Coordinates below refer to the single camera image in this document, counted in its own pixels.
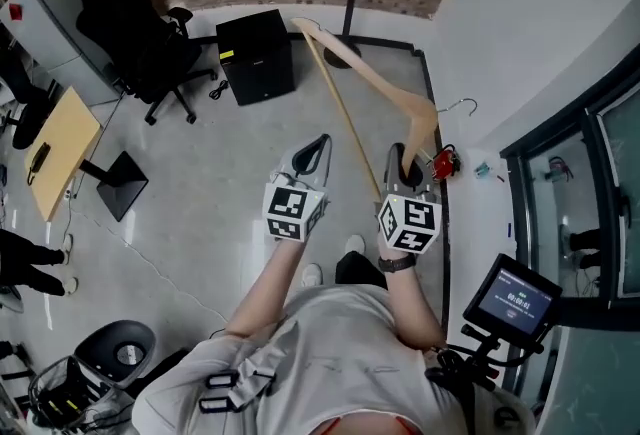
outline gray floor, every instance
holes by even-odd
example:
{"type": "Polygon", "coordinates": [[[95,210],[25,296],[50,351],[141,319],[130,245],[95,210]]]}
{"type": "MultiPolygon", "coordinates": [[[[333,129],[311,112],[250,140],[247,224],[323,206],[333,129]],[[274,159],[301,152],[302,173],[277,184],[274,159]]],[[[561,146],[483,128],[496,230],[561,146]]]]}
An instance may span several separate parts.
{"type": "MultiPolygon", "coordinates": [[[[208,48],[203,63],[214,63],[216,52],[216,46],[208,48]]],[[[75,274],[77,293],[50,299],[49,330],[43,295],[20,287],[25,313],[0,312],[2,339],[23,341],[41,369],[117,319],[139,320],[154,330],[156,360],[224,327],[223,317],[231,315],[273,245],[261,224],[269,172],[286,149],[323,132],[333,137],[331,204],[303,264],[319,263],[325,282],[331,283],[353,233],[365,237],[367,255],[374,258],[373,199],[350,135],[306,44],[294,43],[293,52],[297,91],[262,104],[240,108],[230,90],[213,101],[207,93],[214,84],[193,82],[189,101],[198,115],[193,126],[173,97],[153,127],[143,121],[148,106],[125,98],[92,161],[106,168],[126,150],[148,175],[149,185],[117,223],[96,193],[97,181],[84,178],[71,207],[65,201],[60,205],[50,234],[50,246],[58,247],[70,217],[72,269],[54,273],[75,274]]],[[[366,46],[363,57],[394,84],[425,92],[420,62],[410,53],[366,46]]],[[[405,139],[407,121],[352,71],[332,72],[381,180],[388,147],[405,139]]],[[[94,113],[104,122],[113,108],[113,103],[98,106],[94,113]]],[[[0,145],[9,168],[5,227],[11,230],[15,216],[16,233],[44,244],[46,225],[25,183],[24,153],[11,148],[7,135],[0,145]]],[[[433,152],[433,142],[426,148],[433,152]]],[[[440,315],[441,242],[421,259],[419,273],[440,315]]]]}

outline small red object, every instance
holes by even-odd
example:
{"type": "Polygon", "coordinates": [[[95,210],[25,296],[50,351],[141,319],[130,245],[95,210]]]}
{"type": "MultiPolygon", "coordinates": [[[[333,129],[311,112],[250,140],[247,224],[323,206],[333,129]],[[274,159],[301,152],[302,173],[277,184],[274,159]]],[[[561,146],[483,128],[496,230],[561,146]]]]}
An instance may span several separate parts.
{"type": "Polygon", "coordinates": [[[433,158],[433,180],[437,183],[460,171],[460,158],[453,145],[446,145],[433,158]]]}
{"type": "Polygon", "coordinates": [[[9,4],[9,15],[12,21],[22,21],[22,7],[15,3],[9,4]]]}

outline wristwatch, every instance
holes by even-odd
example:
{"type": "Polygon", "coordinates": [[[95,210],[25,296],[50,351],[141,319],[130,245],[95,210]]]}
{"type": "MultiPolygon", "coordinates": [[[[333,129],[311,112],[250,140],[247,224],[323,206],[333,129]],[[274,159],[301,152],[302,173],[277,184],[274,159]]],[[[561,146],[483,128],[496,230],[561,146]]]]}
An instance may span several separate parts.
{"type": "Polygon", "coordinates": [[[407,254],[400,259],[383,259],[378,257],[378,268],[383,273],[395,273],[400,270],[406,270],[416,265],[416,255],[407,254]]]}

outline red clip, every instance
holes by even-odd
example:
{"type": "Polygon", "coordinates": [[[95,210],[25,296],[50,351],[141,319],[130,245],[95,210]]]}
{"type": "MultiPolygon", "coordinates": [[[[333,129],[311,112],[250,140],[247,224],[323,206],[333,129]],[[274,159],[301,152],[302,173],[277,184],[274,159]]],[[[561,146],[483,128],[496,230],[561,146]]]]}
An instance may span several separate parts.
{"type": "Polygon", "coordinates": [[[22,21],[22,7],[15,3],[9,3],[9,15],[12,21],[22,21]]]}

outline black box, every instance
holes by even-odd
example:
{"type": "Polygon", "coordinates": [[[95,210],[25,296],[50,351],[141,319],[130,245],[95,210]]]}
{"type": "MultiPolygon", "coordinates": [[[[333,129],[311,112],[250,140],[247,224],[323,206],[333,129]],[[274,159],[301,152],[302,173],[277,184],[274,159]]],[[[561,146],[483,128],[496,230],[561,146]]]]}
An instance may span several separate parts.
{"type": "Polygon", "coordinates": [[[278,10],[216,25],[220,64],[240,106],[295,90],[291,42],[278,10]]]}

